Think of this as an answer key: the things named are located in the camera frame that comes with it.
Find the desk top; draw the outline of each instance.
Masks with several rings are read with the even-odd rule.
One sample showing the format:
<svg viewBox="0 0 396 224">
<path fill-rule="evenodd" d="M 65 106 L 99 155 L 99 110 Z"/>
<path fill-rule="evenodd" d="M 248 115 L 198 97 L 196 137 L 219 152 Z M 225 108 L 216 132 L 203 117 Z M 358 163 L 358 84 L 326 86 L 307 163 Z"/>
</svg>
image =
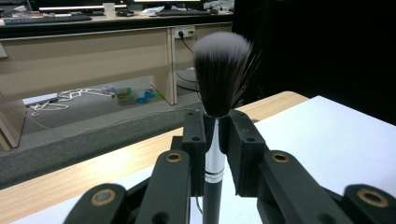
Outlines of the desk top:
<svg viewBox="0 0 396 224">
<path fill-rule="evenodd" d="M 257 121 L 306 100 L 302 95 L 285 91 L 238 110 Z M 29 216 L 98 184 L 118 180 L 153 165 L 162 152 L 169 150 L 175 135 L 182 135 L 182 128 L 0 190 L 0 223 Z"/>
<path fill-rule="evenodd" d="M 0 20 L 0 40 L 52 35 L 78 35 L 99 32 L 115 32 L 122 30 L 148 29 L 230 21 L 233 21 L 233 15 L 204 15 L 191 17 L 150 17 L 137 15 L 129 18 L 117 17 L 115 20 L 108 20 L 106 16 L 95 16 L 92 17 L 92 21 L 20 25 L 4 25 L 3 21 Z"/>
</svg>

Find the gray carpet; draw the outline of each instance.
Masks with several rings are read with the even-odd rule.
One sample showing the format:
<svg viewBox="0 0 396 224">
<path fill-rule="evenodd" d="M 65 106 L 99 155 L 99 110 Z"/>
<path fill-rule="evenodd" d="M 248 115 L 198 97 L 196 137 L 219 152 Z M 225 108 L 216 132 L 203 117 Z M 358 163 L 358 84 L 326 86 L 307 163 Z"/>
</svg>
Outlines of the gray carpet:
<svg viewBox="0 0 396 224">
<path fill-rule="evenodd" d="M 111 84 L 152 89 L 147 78 Z M 32 116 L 29 108 L 20 145 L 0 150 L 0 189 L 181 127 L 187 111 L 202 103 L 196 92 L 182 89 L 184 80 L 177 84 L 177 105 L 161 98 L 138 104 L 83 94 L 62 102 L 69 106 L 65 110 Z"/>
</svg>

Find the table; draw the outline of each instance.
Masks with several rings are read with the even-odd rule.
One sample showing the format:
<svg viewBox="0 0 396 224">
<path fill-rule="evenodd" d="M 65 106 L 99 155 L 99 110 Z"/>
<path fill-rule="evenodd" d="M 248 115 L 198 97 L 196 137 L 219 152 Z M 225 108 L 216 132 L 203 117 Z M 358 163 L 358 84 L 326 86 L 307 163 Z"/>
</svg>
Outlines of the table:
<svg viewBox="0 0 396 224">
<path fill-rule="evenodd" d="M 192 66 L 191 52 L 176 28 L 194 28 L 201 38 L 216 31 L 232 30 L 232 17 L 150 18 L 135 16 L 109 21 L 65 24 L 0 25 L 0 104 L 39 95 L 102 85 L 134 77 L 150 77 L 150 84 L 170 105 L 177 104 L 177 69 Z M 193 46 L 195 39 L 186 38 Z M 22 119 L 10 105 L 0 111 L 2 133 L 10 129 L 10 144 L 19 143 Z"/>
<path fill-rule="evenodd" d="M 258 121 L 307 100 L 298 93 L 284 91 L 241 106 L 238 110 Z M 169 149 L 175 135 L 182 135 L 182 128 L 0 190 L 0 223 L 29 216 L 76 197 L 93 186 L 115 181 L 153 165 L 157 157 Z"/>
</svg>

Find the silver ferrule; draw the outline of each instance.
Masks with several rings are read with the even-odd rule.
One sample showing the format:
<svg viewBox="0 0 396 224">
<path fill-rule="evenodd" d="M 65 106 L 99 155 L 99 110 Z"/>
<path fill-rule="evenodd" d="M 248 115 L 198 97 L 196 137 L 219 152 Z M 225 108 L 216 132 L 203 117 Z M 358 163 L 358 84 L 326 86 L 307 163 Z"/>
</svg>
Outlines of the silver ferrule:
<svg viewBox="0 0 396 224">
<path fill-rule="evenodd" d="M 205 181 L 219 183 L 224 174 L 225 154 L 220 150 L 219 120 L 216 119 L 213 129 L 213 139 L 209 150 L 205 154 Z"/>
</svg>

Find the cup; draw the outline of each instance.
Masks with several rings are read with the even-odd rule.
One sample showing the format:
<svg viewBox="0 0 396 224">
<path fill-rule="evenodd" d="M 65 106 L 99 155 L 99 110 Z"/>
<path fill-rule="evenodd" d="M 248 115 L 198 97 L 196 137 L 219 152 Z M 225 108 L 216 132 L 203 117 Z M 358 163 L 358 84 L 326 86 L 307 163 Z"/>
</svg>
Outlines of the cup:
<svg viewBox="0 0 396 224">
<path fill-rule="evenodd" d="M 103 3 L 103 8 L 108 20 L 116 19 L 116 6 L 114 3 Z"/>
</svg>

